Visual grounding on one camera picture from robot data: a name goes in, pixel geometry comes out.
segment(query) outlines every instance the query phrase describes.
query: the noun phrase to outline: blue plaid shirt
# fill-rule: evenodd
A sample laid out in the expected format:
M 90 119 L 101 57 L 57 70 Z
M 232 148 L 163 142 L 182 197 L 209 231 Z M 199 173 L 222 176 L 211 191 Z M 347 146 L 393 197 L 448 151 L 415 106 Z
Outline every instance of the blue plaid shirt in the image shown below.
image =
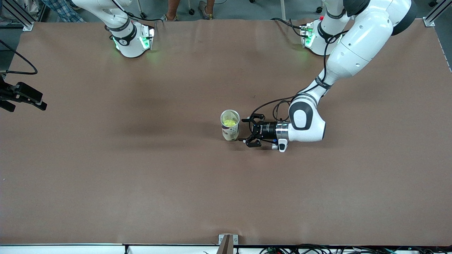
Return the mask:
M 50 9 L 55 11 L 63 22 L 84 22 L 83 18 L 72 9 L 71 0 L 42 0 Z

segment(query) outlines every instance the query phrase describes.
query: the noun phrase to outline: floor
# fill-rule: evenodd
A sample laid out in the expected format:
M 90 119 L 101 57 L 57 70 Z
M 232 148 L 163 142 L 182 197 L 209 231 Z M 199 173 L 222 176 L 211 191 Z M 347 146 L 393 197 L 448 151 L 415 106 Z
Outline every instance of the floor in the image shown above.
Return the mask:
M 188 1 L 181 0 L 178 8 L 178 17 L 181 21 L 193 21 L 201 18 L 198 11 L 198 2 L 191 0 L 191 7 L 195 10 L 194 15 L 188 13 Z M 425 16 L 431 7 L 430 0 L 415 0 L 418 6 L 418 18 Z M 320 5 L 320 0 L 286 0 L 287 19 L 318 18 L 315 13 Z M 141 0 L 141 7 L 148 19 L 158 19 L 167 11 L 167 1 Z M 139 15 L 137 1 L 125 8 L 127 11 Z M 271 19 L 281 17 L 281 5 L 278 0 L 256 0 L 250 3 L 247 0 L 217 0 L 215 5 L 216 19 Z M 100 22 L 100 20 L 85 10 L 78 11 L 87 22 Z M 58 22 L 56 13 L 49 11 L 43 19 L 46 22 Z M 452 59 L 452 8 L 448 8 L 436 21 L 436 31 L 442 44 L 446 58 Z M 0 29 L 0 38 L 10 46 L 16 48 L 19 43 L 20 29 Z M 5 47 L 0 45 L 0 71 L 6 70 L 12 60 L 13 54 L 5 51 Z

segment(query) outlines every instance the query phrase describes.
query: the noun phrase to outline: cup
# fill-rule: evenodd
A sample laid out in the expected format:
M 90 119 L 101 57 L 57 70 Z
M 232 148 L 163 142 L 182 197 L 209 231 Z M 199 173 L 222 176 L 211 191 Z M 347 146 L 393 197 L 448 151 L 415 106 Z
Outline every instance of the cup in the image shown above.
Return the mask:
M 240 116 L 237 111 L 227 109 L 220 116 L 223 137 L 227 141 L 235 141 L 239 137 Z

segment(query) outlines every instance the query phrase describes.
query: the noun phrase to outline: table surface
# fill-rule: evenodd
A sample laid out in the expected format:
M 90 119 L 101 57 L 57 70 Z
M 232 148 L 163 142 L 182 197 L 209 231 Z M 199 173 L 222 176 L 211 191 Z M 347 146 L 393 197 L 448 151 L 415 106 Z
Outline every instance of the table surface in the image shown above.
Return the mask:
M 219 116 L 322 70 L 289 27 L 201 20 L 156 35 L 127 59 L 103 24 L 23 33 L 39 73 L 7 81 L 48 108 L 0 112 L 1 243 L 451 243 L 452 75 L 433 28 L 416 20 L 338 81 L 319 105 L 325 139 L 285 153 L 224 141 Z

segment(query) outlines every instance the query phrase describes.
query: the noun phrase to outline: white robotic arm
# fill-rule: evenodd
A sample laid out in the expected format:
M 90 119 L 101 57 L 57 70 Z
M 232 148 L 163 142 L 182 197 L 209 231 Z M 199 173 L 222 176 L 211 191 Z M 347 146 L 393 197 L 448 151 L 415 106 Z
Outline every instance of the white robotic arm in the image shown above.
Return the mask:
M 340 33 L 348 21 L 344 18 L 345 11 L 339 15 L 326 15 L 322 21 L 315 21 L 314 27 L 308 29 L 313 33 L 304 40 L 306 47 L 318 54 L 324 54 L 327 42 L 334 41 L 333 51 L 326 63 L 326 70 L 316 77 L 312 83 L 301 90 L 292 99 L 289 106 L 289 122 L 255 122 L 253 119 L 244 119 L 252 122 L 252 134 L 243 140 L 250 147 L 260 146 L 264 138 L 273 139 L 273 149 L 284 152 L 289 141 L 313 142 L 323 139 L 326 123 L 317 111 L 320 99 L 326 95 L 332 85 L 339 79 L 349 78 L 357 74 L 381 50 L 391 35 L 405 30 L 414 20 L 417 8 L 411 0 L 343 0 L 337 1 L 334 6 L 335 14 L 341 7 L 348 16 L 355 15 L 355 23 L 345 36 L 339 38 Z M 261 115 L 251 118 L 263 119 Z
M 132 0 L 72 0 L 75 5 L 102 20 L 113 35 L 116 48 L 126 57 L 140 56 L 152 46 L 154 29 L 131 21 L 122 6 Z

